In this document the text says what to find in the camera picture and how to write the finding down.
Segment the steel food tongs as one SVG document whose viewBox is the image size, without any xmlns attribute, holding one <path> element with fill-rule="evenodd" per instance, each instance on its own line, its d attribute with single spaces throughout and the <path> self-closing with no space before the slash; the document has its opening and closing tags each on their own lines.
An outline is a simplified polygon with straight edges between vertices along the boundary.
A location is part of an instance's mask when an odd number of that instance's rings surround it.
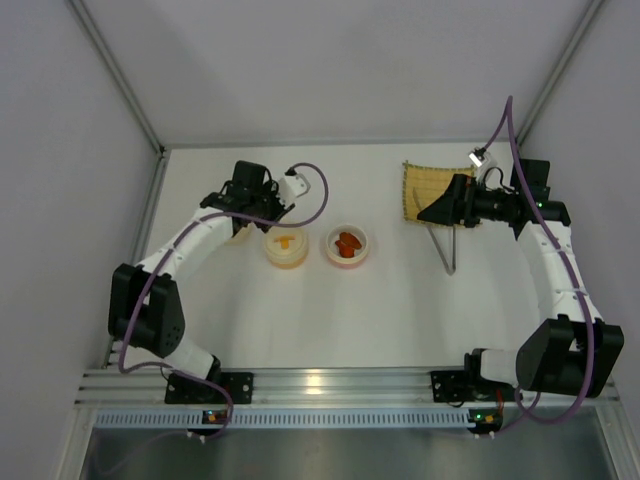
<svg viewBox="0 0 640 480">
<path fill-rule="evenodd" d="M 457 230 L 455 228 L 451 229 L 451 247 L 449 251 L 446 252 L 439 241 L 434 228 L 428 223 L 425 223 L 425 227 L 434 247 L 436 248 L 446 274 L 453 276 L 457 271 Z"/>
</svg>

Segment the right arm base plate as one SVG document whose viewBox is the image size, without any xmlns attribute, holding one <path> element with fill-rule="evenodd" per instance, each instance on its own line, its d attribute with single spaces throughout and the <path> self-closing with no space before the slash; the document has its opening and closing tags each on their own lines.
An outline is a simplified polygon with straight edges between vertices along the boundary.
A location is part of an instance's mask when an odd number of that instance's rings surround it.
<svg viewBox="0 0 640 480">
<path fill-rule="evenodd" d="M 483 379 L 465 370 L 430 372 L 433 399 L 436 403 L 512 402 L 514 388 L 506 383 Z"/>
</svg>

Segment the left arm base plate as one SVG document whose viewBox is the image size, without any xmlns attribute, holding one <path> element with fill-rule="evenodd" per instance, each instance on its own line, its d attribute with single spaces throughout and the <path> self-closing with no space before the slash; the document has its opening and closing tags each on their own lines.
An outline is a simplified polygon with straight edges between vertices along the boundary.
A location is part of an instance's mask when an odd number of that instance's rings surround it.
<svg viewBox="0 0 640 480">
<path fill-rule="evenodd" d="M 243 371 L 223 371 L 217 383 L 234 404 L 252 403 L 254 374 Z M 224 404 L 226 397 L 217 389 L 172 373 L 167 378 L 164 402 L 175 405 Z"/>
</svg>

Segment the cream lunch box lid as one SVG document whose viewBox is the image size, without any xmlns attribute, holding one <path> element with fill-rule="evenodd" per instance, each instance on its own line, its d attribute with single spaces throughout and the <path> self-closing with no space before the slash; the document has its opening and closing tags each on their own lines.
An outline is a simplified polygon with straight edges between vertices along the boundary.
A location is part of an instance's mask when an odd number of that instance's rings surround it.
<svg viewBox="0 0 640 480">
<path fill-rule="evenodd" d="M 308 254 L 309 240 L 302 228 L 272 227 L 263 236 L 266 257 L 287 258 Z"/>
</svg>

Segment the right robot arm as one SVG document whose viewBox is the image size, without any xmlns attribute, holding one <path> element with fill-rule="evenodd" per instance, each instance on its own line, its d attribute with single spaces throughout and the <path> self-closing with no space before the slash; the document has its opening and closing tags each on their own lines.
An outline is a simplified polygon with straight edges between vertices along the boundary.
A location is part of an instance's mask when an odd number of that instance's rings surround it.
<svg viewBox="0 0 640 480">
<path fill-rule="evenodd" d="M 523 159 L 509 186 L 495 189 L 456 173 L 431 204 L 415 202 L 416 218 L 466 228 L 483 220 L 503 222 L 529 265 L 540 325 L 518 349 L 467 354 L 478 376 L 527 391 L 595 398 L 621 353 L 624 334 L 603 321 L 586 291 L 567 208 L 549 198 L 549 169 L 547 161 Z"/>
</svg>

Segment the cream lid pink valve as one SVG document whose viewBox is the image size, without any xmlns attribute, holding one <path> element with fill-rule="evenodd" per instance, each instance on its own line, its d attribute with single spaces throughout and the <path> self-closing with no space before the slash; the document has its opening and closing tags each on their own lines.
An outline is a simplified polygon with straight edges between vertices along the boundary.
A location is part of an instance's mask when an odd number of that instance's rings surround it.
<svg viewBox="0 0 640 480">
<path fill-rule="evenodd" d="M 225 244 L 228 246 L 241 245 L 250 237 L 251 233 L 252 233 L 251 227 L 247 226 L 245 228 L 242 228 L 231 239 L 227 240 Z"/>
</svg>

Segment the orange fried chicken wing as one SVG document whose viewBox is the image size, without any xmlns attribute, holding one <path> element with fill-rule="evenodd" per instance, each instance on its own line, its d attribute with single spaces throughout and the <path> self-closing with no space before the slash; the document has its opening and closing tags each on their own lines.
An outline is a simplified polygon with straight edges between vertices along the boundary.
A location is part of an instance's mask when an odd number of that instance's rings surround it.
<svg viewBox="0 0 640 480">
<path fill-rule="evenodd" d="M 339 234 L 339 239 L 343 244 L 349 246 L 354 250 L 362 248 L 360 240 L 350 232 L 341 232 Z"/>
</svg>

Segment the orange lunch box bowl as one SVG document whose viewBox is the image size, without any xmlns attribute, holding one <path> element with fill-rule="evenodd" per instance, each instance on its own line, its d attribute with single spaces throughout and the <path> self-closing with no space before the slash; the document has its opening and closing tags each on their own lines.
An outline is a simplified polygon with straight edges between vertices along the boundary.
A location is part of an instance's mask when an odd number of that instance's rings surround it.
<svg viewBox="0 0 640 480">
<path fill-rule="evenodd" d="M 275 257 L 268 257 L 268 261 L 271 265 L 273 265 L 276 268 L 280 268 L 280 269 L 284 269 L 284 270 L 290 270 L 290 269 L 295 269 L 299 266 L 301 266 L 304 261 L 307 258 L 307 254 L 304 253 L 303 255 L 299 256 L 299 257 L 287 257 L 287 258 L 275 258 Z"/>
</svg>

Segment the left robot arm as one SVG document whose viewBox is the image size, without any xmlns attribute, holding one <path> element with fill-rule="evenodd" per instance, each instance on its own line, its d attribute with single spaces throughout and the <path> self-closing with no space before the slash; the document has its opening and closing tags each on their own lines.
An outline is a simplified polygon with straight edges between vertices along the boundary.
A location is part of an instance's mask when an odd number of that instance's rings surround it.
<svg viewBox="0 0 640 480">
<path fill-rule="evenodd" d="M 199 203 L 185 227 L 139 263 L 124 263 L 114 271 L 110 335 L 124 350 L 134 347 L 152 354 L 153 366 L 217 383 L 219 360 L 186 333 L 179 284 L 248 225 L 268 231 L 308 189 L 295 169 L 275 180 L 263 165 L 237 162 L 231 179 Z"/>
</svg>

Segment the red chicken drumstick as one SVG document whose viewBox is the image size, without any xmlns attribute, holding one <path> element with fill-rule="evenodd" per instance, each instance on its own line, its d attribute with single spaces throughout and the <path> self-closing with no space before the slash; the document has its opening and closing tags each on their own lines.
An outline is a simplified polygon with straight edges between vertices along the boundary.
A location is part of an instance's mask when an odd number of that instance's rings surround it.
<svg viewBox="0 0 640 480">
<path fill-rule="evenodd" d="M 336 240 L 335 245 L 337 247 L 338 255 L 341 258 L 350 259 L 353 258 L 356 254 L 356 249 L 354 247 L 344 243 L 341 240 Z"/>
</svg>

